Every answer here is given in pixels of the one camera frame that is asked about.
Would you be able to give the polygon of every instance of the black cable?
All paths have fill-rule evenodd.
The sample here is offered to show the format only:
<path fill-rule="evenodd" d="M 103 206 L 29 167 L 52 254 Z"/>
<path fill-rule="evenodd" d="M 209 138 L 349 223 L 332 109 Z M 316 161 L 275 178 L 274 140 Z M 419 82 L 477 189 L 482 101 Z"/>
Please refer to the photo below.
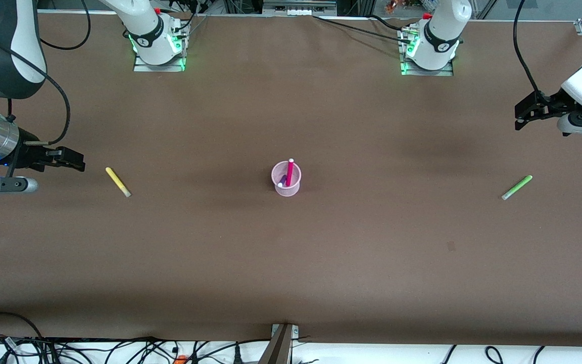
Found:
<path fill-rule="evenodd" d="M 130 364 L 130 362 L 132 360 L 134 360 L 135 357 L 137 357 L 140 353 L 146 351 L 148 349 L 148 346 L 150 345 L 150 343 L 145 343 L 145 347 L 142 348 L 141 350 L 137 351 L 136 354 L 134 354 L 132 357 L 129 358 L 129 360 L 127 360 L 127 364 Z"/>
<path fill-rule="evenodd" d="M 7 342 L 3 339 L 3 337 L 0 337 L 0 344 L 2 344 L 4 346 L 4 348 L 6 348 L 6 352 L 0 358 L 0 364 L 1 363 L 7 364 L 10 355 L 13 355 L 13 357 L 15 358 L 16 364 L 20 364 L 17 353 L 13 350 L 13 348 L 11 348 L 7 344 Z M 33 354 L 33 355 L 20 355 L 20 356 L 37 356 L 37 354 Z"/>
<path fill-rule="evenodd" d="M 196 350 L 196 353 L 199 353 L 199 350 L 201 350 L 204 346 L 208 345 L 210 343 L 210 341 L 206 341 L 205 343 L 199 345 L 199 347 Z"/>
<path fill-rule="evenodd" d="M 156 355 L 162 357 L 163 359 L 166 359 L 168 362 L 170 360 L 176 361 L 176 358 L 168 355 L 169 353 L 166 350 L 163 350 L 163 348 L 157 348 L 157 350 L 158 351 L 154 351 L 153 354 L 156 354 Z"/>
<path fill-rule="evenodd" d="M 60 349 L 60 354 L 58 354 L 58 356 L 66 356 L 66 355 L 62 355 L 62 352 L 64 350 L 76 352 L 81 357 L 84 357 L 87 360 L 88 364 L 93 364 L 93 362 L 91 361 L 91 359 L 89 359 L 89 357 L 87 355 L 85 355 L 79 348 L 74 348 L 74 347 L 71 347 L 69 345 L 63 345 L 62 348 Z"/>
<path fill-rule="evenodd" d="M 192 23 L 192 18 L 195 17 L 197 13 L 196 12 L 192 12 L 192 15 L 190 16 L 190 19 L 187 20 L 187 23 L 185 23 L 184 25 L 182 25 L 181 27 L 175 28 L 175 32 L 178 32 L 182 29 L 185 29 L 185 27 L 187 27 L 188 25 L 190 25 L 190 23 Z"/>
<path fill-rule="evenodd" d="M 6 312 L 6 311 L 0 311 L 0 316 L 13 316 L 13 317 L 16 317 L 16 318 L 23 320 L 25 323 L 27 323 L 33 329 L 33 331 L 35 332 L 35 334 L 37 334 L 37 337 L 40 340 L 44 339 L 44 336 L 42 336 L 41 332 L 39 332 L 39 329 L 37 328 L 37 326 L 35 326 L 35 324 L 31 320 L 29 320 L 28 318 L 25 318 L 24 316 L 19 315 L 18 313 Z M 51 346 L 50 344 L 48 344 L 47 346 L 51 350 L 51 355 L 53 356 L 54 360 L 56 362 L 59 362 L 58 355 L 55 351 L 55 346 Z M 46 352 L 44 352 L 43 356 L 44 356 L 44 360 L 48 364 L 48 362 L 49 362 L 48 354 Z"/>
<path fill-rule="evenodd" d="M 358 30 L 359 32 L 363 32 L 363 33 L 367 33 L 367 34 L 372 34 L 372 35 L 376 35 L 378 37 L 383 37 L 386 39 L 392 39 L 394 41 L 398 41 L 400 43 L 405 43 L 405 44 L 410 44 L 410 41 L 408 39 L 399 39 L 397 37 L 390 37 L 389 35 L 385 35 L 385 34 L 378 34 L 375 32 L 370 32 L 369 30 L 365 30 L 365 29 L 361 29 L 361 28 L 356 28 L 356 27 L 352 27 L 351 25 L 347 25 L 347 24 L 343 24 L 343 23 L 337 23 L 335 21 L 331 21 L 329 19 L 323 19 L 320 17 L 317 17 L 315 15 L 312 15 L 313 18 L 316 18 L 318 20 L 321 21 L 325 21 L 326 23 L 331 23 L 331 24 L 335 24 L 335 25 L 340 25 L 341 27 L 345 27 L 345 28 L 349 28 L 349 29 L 353 29 L 353 30 Z"/>
<path fill-rule="evenodd" d="M 2 343 L 2 340 L 5 339 L 6 335 L 0 335 L 0 343 Z M 13 340 L 17 340 L 22 344 L 25 344 L 25 342 L 23 341 L 28 341 L 28 343 L 39 343 L 39 344 L 53 344 L 55 343 L 55 341 L 49 341 L 49 340 L 38 340 L 38 339 L 29 339 L 27 337 L 10 337 Z M 80 349 L 80 350 L 100 350 L 100 351 L 109 351 L 109 350 L 102 350 L 102 349 Z"/>
<path fill-rule="evenodd" d="M 45 41 L 44 39 L 41 39 L 41 38 L 39 40 L 51 48 L 61 49 L 63 51 L 72 51 L 74 49 L 78 49 L 78 48 L 82 47 L 85 43 L 87 43 L 88 37 L 91 34 L 91 14 L 89 14 L 89 12 L 88 12 L 87 2 L 85 2 L 85 0 L 81 0 L 81 2 L 82 2 L 82 6 L 85 9 L 85 13 L 87 14 L 87 34 L 85 35 L 85 39 L 83 39 L 80 43 L 74 45 L 73 47 L 62 47 L 59 45 L 51 44 L 48 41 Z"/>
<path fill-rule="evenodd" d="M 199 344 L 199 341 L 195 341 L 192 345 L 192 354 L 190 354 L 190 357 L 188 357 L 183 364 L 187 364 L 188 361 L 191 361 L 192 364 L 197 364 L 197 344 Z"/>
<path fill-rule="evenodd" d="M 495 351 L 495 354 L 497 354 L 499 361 L 496 361 L 494 358 L 491 357 L 491 354 L 489 354 L 489 350 Z M 500 351 L 497 350 L 495 346 L 487 346 L 486 348 L 484 348 L 484 354 L 487 356 L 487 359 L 489 359 L 489 361 L 493 362 L 494 364 L 504 364 L 502 356 L 500 355 Z"/>
<path fill-rule="evenodd" d="M 446 359 L 442 361 L 442 364 L 448 364 L 448 361 L 451 359 L 451 355 L 453 355 L 453 350 L 455 350 L 455 348 L 457 348 L 457 345 L 451 346 L 451 348 L 448 350 L 448 354 L 446 354 Z"/>
<path fill-rule="evenodd" d="M 114 350 L 118 349 L 118 348 L 122 348 L 125 343 L 134 343 L 137 340 L 140 339 L 148 339 L 147 337 L 137 337 L 136 339 L 132 339 L 132 340 L 126 340 L 126 341 L 120 341 L 118 344 L 116 344 L 116 346 L 114 346 L 113 348 L 111 348 L 111 350 L 109 350 L 109 354 L 107 354 L 107 357 L 105 358 L 105 364 L 107 364 L 109 362 L 109 357 L 111 357 L 111 354 L 113 354 Z"/>
<path fill-rule="evenodd" d="M 545 348 L 545 346 L 543 345 L 540 348 L 538 348 L 538 350 L 536 350 L 536 353 L 533 355 L 532 364 L 536 364 L 536 362 L 538 361 L 538 355 L 540 355 L 540 352 L 543 351 L 544 348 Z"/>
<path fill-rule="evenodd" d="M 217 350 L 213 350 L 212 352 L 203 355 L 202 357 L 199 357 L 199 359 L 197 359 L 197 361 L 201 361 L 202 359 L 206 359 L 206 357 L 211 357 L 212 355 L 217 354 L 218 352 L 222 351 L 222 350 L 226 350 L 229 348 L 232 348 L 233 346 L 236 345 L 242 345 L 242 344 L 248 344 L 248 343 L 256 343 L 258 341 L 270 341 L 270 339 L 254 339 L 254 340 L 246 340 L 246 341 L 237 341 L 236 343 L 230 344 L 230 345 L 226 345 L 222 348 L 219 348 Z"/>
<path fill-rule="evenodd" d="M 13 173 L 15 173 L 15 168 L 17 167 L 17 162 L 19 161 L 19 154 L 21 153 L 21 143 L 15 145 L 15 151 L 12 155 L 12 161 L 8 164 L 8 170 L 6 171 L 6 178 L 12 178 Z"/>
<path fill-rule="evenodd" d="M 166 341 L 161 341 L 160 344 L 157 344 L 155 342 L 152 343 L 152 346 L 153 347 L 145 351 L 145 353 L 143 354 L 143 356 L 138 361 L 138 364 L 143 364 L 145 362 L 145 359 L 147 359 L 147 357 L 148 357 L 148 355 L 150 353 L 155 353 L 155 354 L 160 355 L 161 357 L 164 357 L 166 359 L 174 359 L 174 360 L 176 360 L 175 357 L 164 356 L 163 354 L 160 354 L 159 352 L 156 352 L 157 349 L 161 349 L 162 350 L 162 348 L 160 346 L 163 345 L 163 344 L 165 344 L 165 343 L 166 343 Z"/>
<path fill-rule="evenodd" d="M 380 21 L 381 24 L 385 25 L 386 27 L 388 27 L 390 29 L 401 30 L 401 28 L 395 27 L 394 25 L 392 25 L 392 24 L 386 22 L 385 20 L 383 20 L 380 16 L 376 16 L 374 14 L 366 15 L 365 18 L 374 18 L 374 19 Z"/>
<path fill-rule="evenodd" d="M 148 355 L 150 354 L 150 350 L 148 350 L 148 347 L 152 345 L 152 348 L 150 348 L 150 350 L 153 349 L 153 346 L 156 345 L 156 343 L 146 343 L 145 344 L 145 350 L 143 351 L 143 354 L 140 355 L 140 359 L 138 360 L 138 364 L 143 364 L 143 362 L 145 361 L 145 358 L 148 357 Z"/>
<path fill-rule="evenodd" d="M 14 50 L 12 50 L 10 48 L 7 48 L 7 47 L 1 45 L 1 44 L 0 44 L 0 50 L 8 53 L 9 55 L 16 56 L 19 60 L 21 60 L 21 62 L 24 62 L 26 65 L 28 65 L 28 67 L 34 69 L 35 72 L 38 72 L 39 74 L 44 76 L 51 83 L 51 85 L 53 85 L 58 90 L 60 95 L 62 95 L 62 99 L 64 99 L 64 106 L 67 109 L 67 118 L 64 122 L 64 128 L 62 129 L 62 133 L 60 134 L 60 136 L 58 136 L 57 139 L 55 139 L 54 141 L 50 141 L 50 142 L 26 142 L 25 144 L 26 145 L 54 145 L 54 144 L 59 143 L 62 139 L 64 139 L 64 136 L 67 134 L 67 131 L 69 130 L 69 124 L 71 124 L 71 104 L 69 104 L 69 98 L 67 97 L 67 93 L 64 92 L 62 87 L 60 87 L 60 85 L 58 85 L 58 83 L 55 82 L 55 80 L 53 78 L 51 78 L 51 76 L 49 76 L 46 72 L 42 71 L 36 65 L 32 64 L 32 62 L 30 62 L 29 60 L 26 60 L 26 58 L 21 56 L 19 53 L 15 52 Z"/>
<path fill-rule="evenodd" d="M 543 97 L 543 93 L 540 92 L 540 89 L 538 88 L 538 85 L 536 84 L 534 77 L 531 75 L 529 66 L 527 66 L 527 63 L 524 61 L 524 58 L 522 58 L 522 53 L 520 53 L 520 46 L 518 46 L 518 19 L 520 19 L 520 12 L 522 11 L 524 2 L 526 2 L 526 0 L 520 0 L 518 10 L 515 12 L 515 19 L 513 19 L 513 48 L 515 49 L 515 55 L 518 57 L 518 60 L 520 61 L 520 65 L 522 65 L 524 72 L 527 74 L 529 83 L 531 83 L 531 86 L 533 87 L 533 92 L 536 93 L 536 98 L 540 102 L 543 102 L 543 104 L 547 105 L 548 108 L 550 108 L 551 110 L 556 110 L 556 108 L 554 108 L 554 106 L 547 102 L 547 99 Z"/>
<path fill-rule="evenodd" d="M 118 348 L 122 348 L 125 346 L 129 346 L 132 345 L 134 343 L 136 343 L 136 341 L 122 341 L 121 342 L 122 345 L 118 346 Z M 100 351 L 100 352 L 110 352 L 113 351 L 115 349 L 97 349 L 97 348 L 78 348 L 79 351 Z"/>

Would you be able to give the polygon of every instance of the silver metal cylinder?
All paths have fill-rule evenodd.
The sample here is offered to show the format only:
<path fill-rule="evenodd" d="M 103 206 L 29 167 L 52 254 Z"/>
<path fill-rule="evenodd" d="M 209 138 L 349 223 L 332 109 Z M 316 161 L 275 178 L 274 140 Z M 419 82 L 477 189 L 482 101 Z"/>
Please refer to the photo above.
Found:
<path fill-rule="evenodd" d="M 22 177 L 22 178 L 25 179 L 26 182 L 28 182 L 28 186 L 26 187 L 26 189 L 24 191 L 22 191 L 22 193 L 31 194 L 31 193 L 34 193 L 35 191 L 37 191 L 37 189 L 39 188 L 39 184 L 37 183 L 37 180 L 35 180 L 34 178 L 28 178 L 28 177 Z"/>
<path fill-rule="evenodd" d="M 19 128 L 0 114 L 0 160 L 13 152 L 18 141 Z"/>

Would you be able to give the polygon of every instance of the purple marker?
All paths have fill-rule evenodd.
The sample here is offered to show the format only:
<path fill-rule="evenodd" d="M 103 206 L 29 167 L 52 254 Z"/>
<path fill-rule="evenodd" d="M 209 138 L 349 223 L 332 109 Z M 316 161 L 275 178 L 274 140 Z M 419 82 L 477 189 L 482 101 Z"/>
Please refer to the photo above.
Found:
<path fill-rule="evenodd" d="M 286 182 L 286 174 L 282 176 L 280 182 L 277 184 L 278 187 L 284 186 L 284 182 Z"/>

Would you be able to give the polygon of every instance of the plastic cup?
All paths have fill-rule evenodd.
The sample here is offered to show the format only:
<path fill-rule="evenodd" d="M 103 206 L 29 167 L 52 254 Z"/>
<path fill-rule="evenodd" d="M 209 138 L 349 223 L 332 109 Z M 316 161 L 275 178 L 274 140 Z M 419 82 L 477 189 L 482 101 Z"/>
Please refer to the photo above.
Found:
<path fill-rule="evenodd" d="M 298 167 L 297 163 L 293 164 L 293 175 L 291 176 L 291 184 L 289 187 L 286 184 L 282 184 L 282 187 L 278 187 L 277 184 L 282 179 L 282 176 L 286 174 L 286 170 L 288 168 L 289 161 L 282 161 L 277 163 L 273 170 L 271 171 L 271 180 L 273 181 L 273 186 L 275 186 L 275 191 L 277 191 L 280 196 L 291 197 L 294 194 L 298 193 L 300 189 L 300 179 L 302 178 L 302 172 L 300 171 L 300 167 Z"/>

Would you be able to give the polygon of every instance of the yellow marker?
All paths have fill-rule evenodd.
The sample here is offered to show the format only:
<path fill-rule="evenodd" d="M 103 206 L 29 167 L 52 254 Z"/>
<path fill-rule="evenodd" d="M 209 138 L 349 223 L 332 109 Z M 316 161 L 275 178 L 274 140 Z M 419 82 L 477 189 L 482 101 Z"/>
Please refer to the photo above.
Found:
<path fill-rule="evenodd" d="M 107 171 L 107 174 L 109 175 L 109 177 L 111 177 L 111 179 L 114 180 L 114 183 L 116 184 L 116 186 L 118 186 L 118 188 L 120 188 L 120 191 L 122 191 L 125 194 L 125 197 L 131 196 L 130 191 L 127 189 L 127 187 L 125 187 L 125 184 L 123 184 L 122 180 L 120 180 L 120 178 L 118 178 L 118 176 L 116 175 L 114 170 L 109 168 L 109 167 L 105 168 L 105 170 Z"/>

